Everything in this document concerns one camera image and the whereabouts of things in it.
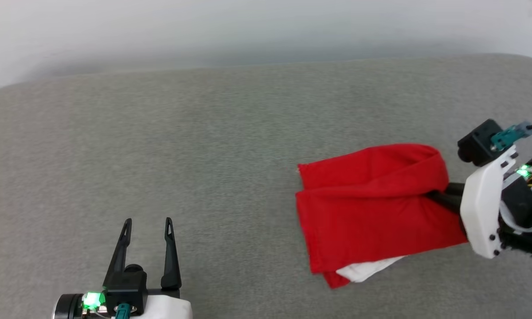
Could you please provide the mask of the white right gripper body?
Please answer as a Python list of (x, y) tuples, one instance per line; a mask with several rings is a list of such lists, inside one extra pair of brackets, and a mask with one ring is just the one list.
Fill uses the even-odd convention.
[(483, 258), (493, 259), (501, 250), (497, 236), (501, 193), (505, 174), (517, 156), (516, 147), (511, 146), (466, 179), (459, 215), (473, 252)]

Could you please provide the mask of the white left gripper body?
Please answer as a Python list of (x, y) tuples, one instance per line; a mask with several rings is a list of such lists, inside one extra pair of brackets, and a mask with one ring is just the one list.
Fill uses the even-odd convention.
[(149, 289), (145, 311), (133, 319), (192, 319), (192, 305), (179, 290)]

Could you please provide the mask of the red shirt with white sleeves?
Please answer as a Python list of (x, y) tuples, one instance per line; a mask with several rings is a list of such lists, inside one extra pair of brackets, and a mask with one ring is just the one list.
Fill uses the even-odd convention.
[(346, 268), (384, 266), (467, 242), (458, 214), (428, 198), (449, 183), (433, 147), (381, 145), (297, 168), (303, 185), (297, 214), (310, 270), (332, 289), (354, 281)]

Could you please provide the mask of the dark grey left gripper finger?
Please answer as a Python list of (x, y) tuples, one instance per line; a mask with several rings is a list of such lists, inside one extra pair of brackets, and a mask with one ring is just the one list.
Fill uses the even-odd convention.
[(126, 251), (130, 245), (132, 232), (132, 218), (127, 218), (123, 224), (120, 235), (118, 237), (117, 244), (114, 249), (106, 276), (104, 278), (104, 285), (109, 285), (111, 278), (115, 274), (124, 272)]
[(165, 261), (164, 274), (160, 280), (161, 289), (164, 291), (179, 291), (182, 287), (182, 278), (177, 254), (177, 246), (173, 222), (171, 218), (165, 220)]

